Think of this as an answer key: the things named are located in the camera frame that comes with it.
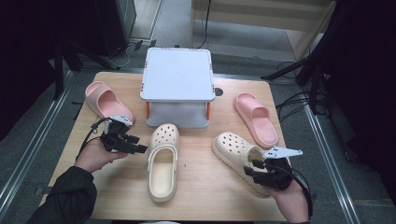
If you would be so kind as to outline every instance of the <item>human hand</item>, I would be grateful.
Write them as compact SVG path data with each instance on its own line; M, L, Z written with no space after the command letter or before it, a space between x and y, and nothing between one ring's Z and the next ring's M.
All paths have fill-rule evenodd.
M283 190L262 186L274 197L277 207L282 215L290 223L301 223L309 221L308 203L306 202L303 189L292 180L290 185Z
M91 140L81 151L76 160L75 166L82 168L90 173L102 169L109 162L127 157L124 152L106 151L102 141L99 139Z

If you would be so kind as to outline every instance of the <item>white plastic box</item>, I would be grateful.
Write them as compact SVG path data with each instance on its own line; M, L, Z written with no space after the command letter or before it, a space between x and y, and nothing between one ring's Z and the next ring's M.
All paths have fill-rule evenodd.
M207 127L215 96L209 50L148 49L140 90L148 126Z

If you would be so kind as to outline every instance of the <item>wooden table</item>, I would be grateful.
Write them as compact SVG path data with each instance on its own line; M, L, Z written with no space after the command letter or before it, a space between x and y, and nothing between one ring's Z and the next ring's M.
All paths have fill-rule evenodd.
M146 124L145 102L139 97L142 75L98 73L94 80L104 81L130 108L136 119L128 132L148 145L155 130ZM224 132L237 133L254 144L247 125L233 107L239 92L250 92L269 109L279 137L285 146L268 83L215 78L215 87L224 93L211 104L210 123L204 129L180 129L177 162L177 192L167 203L155 203L148 193L148 153L129 155L95 172L98 197L93 219L129 220L286 220L271 197L257 193L242 177L213 153L211 144ZM49 182L75 162L78 150L90 127L99 118L84 104Z

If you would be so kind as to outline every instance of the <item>cream clog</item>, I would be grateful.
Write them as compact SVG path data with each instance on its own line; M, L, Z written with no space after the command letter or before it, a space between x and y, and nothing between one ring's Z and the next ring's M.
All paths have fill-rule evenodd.
M148 146L148 192L157 203L171 200L177 186L179 133L174 124L163 124L151 135Z
M264 160L262 157L262 153L265 152L264 150L255 145L251 145L248 141L235 133L221 133L213 141L212 149L219 159L242 176L257 192L265 196L269 195L261 185L255 184L253 178L246 175L244 170L244 166L247 166L255 171L265 172L265 169L260 170L252 164L252 160Z

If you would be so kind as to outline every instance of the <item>sleeve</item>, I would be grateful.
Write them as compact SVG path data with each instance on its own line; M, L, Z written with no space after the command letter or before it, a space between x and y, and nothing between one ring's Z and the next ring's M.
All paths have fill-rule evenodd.
M70 167L55 182L46 201L27 223L84 223L96 201L93 176L76 166Z

